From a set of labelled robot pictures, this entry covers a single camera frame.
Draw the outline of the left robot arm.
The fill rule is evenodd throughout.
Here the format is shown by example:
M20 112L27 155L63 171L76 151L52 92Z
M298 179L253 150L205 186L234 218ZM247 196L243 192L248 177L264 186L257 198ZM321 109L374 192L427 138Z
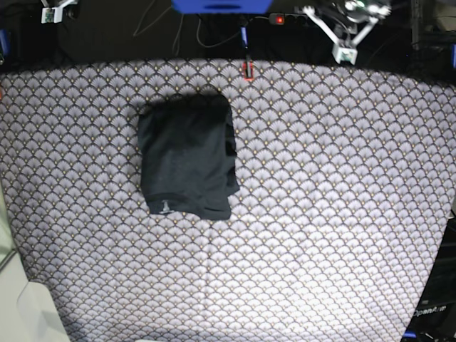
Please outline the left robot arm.
M334 1L334 5L342 14L353 20L384 18L392 11L391 1L346 0Z

